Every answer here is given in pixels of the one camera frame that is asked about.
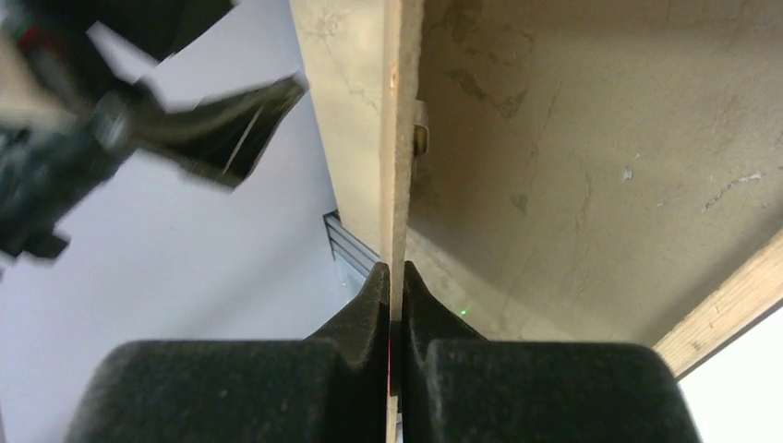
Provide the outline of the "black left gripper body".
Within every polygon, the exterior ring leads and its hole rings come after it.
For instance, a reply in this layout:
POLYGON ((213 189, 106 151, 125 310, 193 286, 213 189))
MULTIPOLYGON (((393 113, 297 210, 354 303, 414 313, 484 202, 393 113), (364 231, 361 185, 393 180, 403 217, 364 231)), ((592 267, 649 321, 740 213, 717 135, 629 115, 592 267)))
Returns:
POLYGON ((144 150, 133 139, 122 84, 141 80, 155 92, 146 80, 122 79, 90 28, 103 25, 162 60, 234 7, 232 1, 2 3, 3 255, 58 258, 69 244, 58 223, 144 150))

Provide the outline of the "wooden picture frame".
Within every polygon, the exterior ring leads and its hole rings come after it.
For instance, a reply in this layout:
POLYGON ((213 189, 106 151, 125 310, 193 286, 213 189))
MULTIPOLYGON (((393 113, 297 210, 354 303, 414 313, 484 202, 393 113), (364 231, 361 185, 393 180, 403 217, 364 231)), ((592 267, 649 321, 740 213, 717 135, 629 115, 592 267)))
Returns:
POLYGON ((782 233, 738 267, 654 350, 681 377, 782 301, 782 233))

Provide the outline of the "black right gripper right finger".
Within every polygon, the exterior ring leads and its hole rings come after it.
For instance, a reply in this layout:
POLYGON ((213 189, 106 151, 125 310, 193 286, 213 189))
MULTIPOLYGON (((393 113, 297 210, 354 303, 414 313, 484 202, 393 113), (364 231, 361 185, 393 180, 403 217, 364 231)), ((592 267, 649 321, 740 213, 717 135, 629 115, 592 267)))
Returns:
POLYGON ((630 343, 492 341, 404 270, 407 442, 696 442, 675 377, 630 343))

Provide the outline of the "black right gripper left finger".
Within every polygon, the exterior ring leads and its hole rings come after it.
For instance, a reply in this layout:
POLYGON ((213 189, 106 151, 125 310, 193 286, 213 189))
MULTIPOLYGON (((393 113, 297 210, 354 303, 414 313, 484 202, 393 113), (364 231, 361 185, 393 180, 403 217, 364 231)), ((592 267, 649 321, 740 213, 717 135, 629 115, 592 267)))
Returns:
POLYGON ((381 442, 390 272, 294 341, 131 341, 97 367, 68 442, 381 442))

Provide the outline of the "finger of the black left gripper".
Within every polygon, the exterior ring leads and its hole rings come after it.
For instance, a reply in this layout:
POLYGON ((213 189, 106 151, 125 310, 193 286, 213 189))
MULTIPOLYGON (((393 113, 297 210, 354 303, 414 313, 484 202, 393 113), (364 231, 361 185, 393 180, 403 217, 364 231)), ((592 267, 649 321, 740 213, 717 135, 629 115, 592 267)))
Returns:
POLYGON ((308 92, 298 74, 166 111, 139 80, 122 84, 133 139, 186 174, 235 189, 258 165, 283 119, 308 92))

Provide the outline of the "black and aluminium base rail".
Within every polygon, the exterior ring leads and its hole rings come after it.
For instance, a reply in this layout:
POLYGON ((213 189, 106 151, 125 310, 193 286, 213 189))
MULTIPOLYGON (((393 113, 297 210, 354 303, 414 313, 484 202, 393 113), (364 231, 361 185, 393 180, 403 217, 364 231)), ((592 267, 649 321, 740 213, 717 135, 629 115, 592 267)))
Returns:
POLYGON ((343 227, 337 210, 325 214, 323 220, 346 302, 350 302, 360 292, 379 256, 343 227))

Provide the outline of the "brown cardboard backing board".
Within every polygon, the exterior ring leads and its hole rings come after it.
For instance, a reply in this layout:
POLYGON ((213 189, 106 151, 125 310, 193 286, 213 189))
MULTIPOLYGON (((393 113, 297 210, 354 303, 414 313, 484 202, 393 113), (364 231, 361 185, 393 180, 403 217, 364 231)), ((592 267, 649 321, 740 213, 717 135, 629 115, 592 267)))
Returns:
POLYGON ((388 442, 397 440, 398 402, 402 398, 400 329, 423 17, 422 1, 384 3, 379 231, 380 257, 390 272, 388 442))

